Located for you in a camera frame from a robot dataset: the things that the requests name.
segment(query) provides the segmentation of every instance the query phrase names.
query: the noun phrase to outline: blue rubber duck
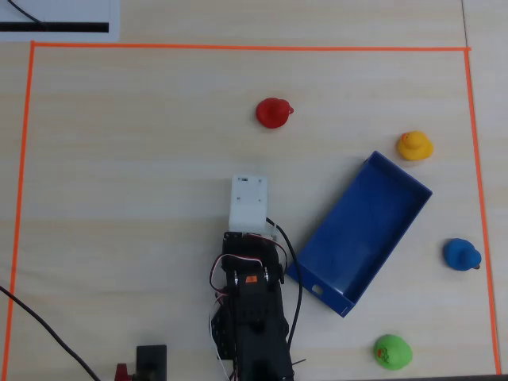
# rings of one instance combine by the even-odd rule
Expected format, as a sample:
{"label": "blue rubber duck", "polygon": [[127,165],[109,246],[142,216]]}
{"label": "blue rubber duck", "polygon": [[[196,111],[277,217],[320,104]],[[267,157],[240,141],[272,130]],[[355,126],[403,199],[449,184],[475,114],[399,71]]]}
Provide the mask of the blue rubber duck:
{"label": "blue rubber duck", "polygon": [[453,238],[443,248],[444,260],[449,267],[458,271],[479,269],[482,256],[473,244],[460,238]]}

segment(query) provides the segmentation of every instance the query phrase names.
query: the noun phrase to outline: black stripe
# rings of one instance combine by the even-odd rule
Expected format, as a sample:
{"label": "black stripe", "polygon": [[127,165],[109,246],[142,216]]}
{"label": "black stripe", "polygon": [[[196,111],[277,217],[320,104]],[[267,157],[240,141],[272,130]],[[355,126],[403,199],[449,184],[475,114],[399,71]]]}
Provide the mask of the black stripe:
{"label": "black stripe", "polygon": [[108,33],[109,22],[0,22],[0,32]]}

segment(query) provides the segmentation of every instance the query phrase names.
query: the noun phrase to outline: blue tray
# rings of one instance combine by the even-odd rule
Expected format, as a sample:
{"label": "blue tray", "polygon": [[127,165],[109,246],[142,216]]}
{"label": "blue tray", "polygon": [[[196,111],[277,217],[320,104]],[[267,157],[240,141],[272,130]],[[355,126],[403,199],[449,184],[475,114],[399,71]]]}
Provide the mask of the blue tray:
{"label": "blue tray", "polygon": [[298,255],[303,286],[345,317],[431,195],[374,151]]}

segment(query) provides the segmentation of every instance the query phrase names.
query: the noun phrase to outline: orange tape boundary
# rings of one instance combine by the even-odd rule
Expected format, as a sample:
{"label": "orange tape boundary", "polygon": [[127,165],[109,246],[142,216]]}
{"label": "orange tape boundary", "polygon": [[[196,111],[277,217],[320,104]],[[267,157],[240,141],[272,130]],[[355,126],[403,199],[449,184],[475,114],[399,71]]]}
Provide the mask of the orange tape boundary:
{"label": "orange tape boundary", "polygon": [[499,356],[498,326],[495,313],[494,281],[491,265],[491,248],[489,245],[489,232],[487,228],[487,212],[485,210],[485,196],[483,193],[482,166],[479,162],[478,132],[476,130],[475,101],[473,98],[473,86],[471,81],[471,66],[469,64],[469,52],[464,51],[464,66],[466,69],[466,82],[468,85],[469,116],[471,118],[471,133],[473,136],[473,148],[475,150],[476,181],[478,182],[479,210],[482,217],[483,246],[485,256],[485,268],[487,269],[487,289],[489,294],[489,310],[491,313],[491,335],[494,350],[495,372],[501,374],[501,359]]}
{"label": "orange tape boundary", "polygon": [[[29,67],[25,92],[25,112],[23,117],[23,130],[21,134],[21,154],[19,162],[19,175],[17,181],[16,221],[14,227],[13,259],[10,273],[10,292],[14,294],[16,287],[17,258],[19,237],[21,229],[21,209],[23,200],[23,182],[25,178],[26,137],[29,125],[30,97],[32,93],[33,61],[36,47],[46,48],[144,48],[144,49],[189,49],[189,50],[243,50],[266,52],[463,52],[466,82],[468,85],[469,113],[471,118],[471,133],[475,151],[476,179],[478,182],[480,214],[482,218],[483,243],[485,249],[485,265],[487,268],[487,289],[489,296],[489,310],[491,315],[492,348],[494,352],[495,371],[501,374],[501,361],[499,359],[498,330],[495,313],[494,285],[492,279],[490,245],[488,240],[487,213],[483,194],[482,170],[479,161],[478,133],[476,131],[475,103],[471,83],[471,68],[469,64],[469,47],[360,47],[360,46],[255,46],[255,45],[214,45],[214,44],[80,44],[60,42],[30,42]],[[4,344],[3,365],[1,381],[7,380],[7,371],[10,353],[10,338],[13,323],[13,301],[9,299],[7,308],[6,340]]]}

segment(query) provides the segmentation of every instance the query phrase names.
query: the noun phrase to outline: rubber duck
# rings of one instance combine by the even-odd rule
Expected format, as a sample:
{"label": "rubber duck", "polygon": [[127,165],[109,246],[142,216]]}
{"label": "rubber duck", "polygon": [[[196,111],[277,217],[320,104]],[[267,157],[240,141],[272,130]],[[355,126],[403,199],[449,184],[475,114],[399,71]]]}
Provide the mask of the rubber duck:
{"label": "rubber duck", "polygon": [[429,138],[421,131],[403,133],[397,149],[406,160],[423,160],[432,155],[434,147]]}
{"label": "rubber duck", "polygon": [[378,364],[391,371],[404,368],[413,359],[411,347],[399,336],[381,336],[374,344]]}
{"label": "rubber duck", "polygon": [[278,98],[266,98],[256,107],[257,120],[267,129],[277,129],[286,124],[293,112],[288,101]]}
{"label": "rubber duck", "polygon": [[450,240],[443,247],[443,256],[448,266],[457,271],[479,269],[482,262],[482,256],[473,244],[460,238]]}

